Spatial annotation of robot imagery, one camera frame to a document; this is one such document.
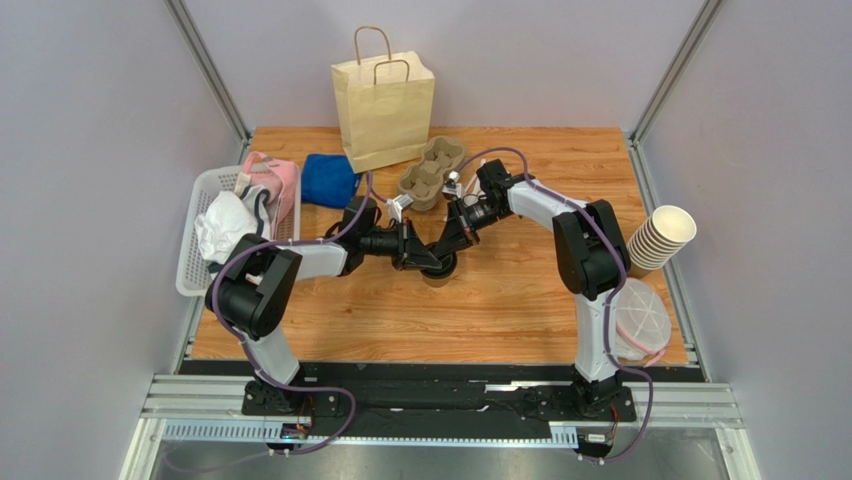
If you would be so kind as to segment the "black plastic cup lid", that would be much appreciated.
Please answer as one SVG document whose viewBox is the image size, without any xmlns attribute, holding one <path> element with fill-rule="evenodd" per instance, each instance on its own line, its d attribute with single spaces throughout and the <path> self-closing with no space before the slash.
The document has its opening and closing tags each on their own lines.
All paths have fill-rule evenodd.
<svg viewBox="0 0 852 480">
<path fill-rule="evenodd" d="M 441 280 L 449 278 L 458 265 L 458 254 L 456 251 L 443 247 L 439 248 L 436 242 L 428 244 L 426 248 L 436 257 L 440 265 L 424 269 L 421 271 L 421 274 L 430 279 Z"/>
</svg>

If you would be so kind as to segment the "brown paper coffee cup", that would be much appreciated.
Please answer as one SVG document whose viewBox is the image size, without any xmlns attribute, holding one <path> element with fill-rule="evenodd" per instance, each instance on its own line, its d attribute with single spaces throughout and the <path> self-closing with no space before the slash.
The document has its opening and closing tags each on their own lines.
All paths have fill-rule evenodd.
<svg viewBox="0 0 852 480">
<path fill-rule="evenodd" d="M 431 288 L 442 288 L 449 283 L 449 281 L 451 280 L 451 277 L 450 276 L 434 277 L 434 276 L 424 275 L 423 280 Z"/>
</svg>

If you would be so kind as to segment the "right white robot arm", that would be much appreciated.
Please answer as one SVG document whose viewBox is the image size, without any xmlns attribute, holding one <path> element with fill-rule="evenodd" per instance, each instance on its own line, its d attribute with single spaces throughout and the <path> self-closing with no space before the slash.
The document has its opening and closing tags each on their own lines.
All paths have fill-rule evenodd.
<svg viewBox="0 0 852 480">
<path fill-rule="evenodd" d="M 525 217 L 554 238 L 560 279 L 574 295 L 577 354 L 570 401 L 578 415 L 592 418 L 610 409 L 623 386 L 612 351 L 616 323 L 612 305 L 626 281 L 629 258 L 610 203 L 583 203 L 545 187 L 525 174 L 511 175 L 500 160 L 476 171 L 482 190 L 472 204 L 454 198 L 438 241 L 428 250 L 438 259 L 424 271 L 433 282 L 450 277 L 458 252 L 479 243 L 483 228 L 512 215 Z"/>
</svg>

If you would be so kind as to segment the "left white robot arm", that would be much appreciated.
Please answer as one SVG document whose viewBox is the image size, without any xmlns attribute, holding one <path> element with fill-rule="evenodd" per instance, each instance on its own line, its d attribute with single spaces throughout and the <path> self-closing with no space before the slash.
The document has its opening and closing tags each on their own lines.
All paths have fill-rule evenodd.
<svg viewBox="0 0 852 480">
<path fill-rule="evenodd" d="M 321 388 L 303 386 L 303 374 L 280 323 L 297 282 L 351 274 L 367 256 L 386 257 L 400 271 L 433 273 L 441 260 L 420 240 L 411 222 L 378 224 L 379 207 L 356 196 L 342 219 L 316 240 L 268 240 L 243 235 L 205 295 L 205 306 L 234 335 L 254 370 L 255 400 L 269 395 L 283 413 L 298 413 Z"/>
</svg>

